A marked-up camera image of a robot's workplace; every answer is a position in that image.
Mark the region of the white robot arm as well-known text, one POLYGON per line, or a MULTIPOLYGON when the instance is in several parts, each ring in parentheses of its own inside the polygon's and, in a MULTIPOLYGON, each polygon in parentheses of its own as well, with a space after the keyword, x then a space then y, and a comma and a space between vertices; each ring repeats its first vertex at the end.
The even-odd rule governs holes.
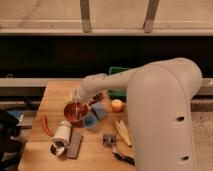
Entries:
POLYGON ((121 73, 85 77, 74 98, 124 89, 137 171, 197 171, 190 102, 202 73, 187 58, 157 61, 121 73))

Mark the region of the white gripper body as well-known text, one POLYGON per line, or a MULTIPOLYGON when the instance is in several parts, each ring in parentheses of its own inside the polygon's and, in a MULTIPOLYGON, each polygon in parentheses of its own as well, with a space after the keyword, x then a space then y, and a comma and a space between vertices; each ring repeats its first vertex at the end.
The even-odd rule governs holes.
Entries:
POLYGON ((78 87, 74 90, 74 99, 80 103, 87 103, 96 94, 96 91, 87 91, 82 87, 78 87))

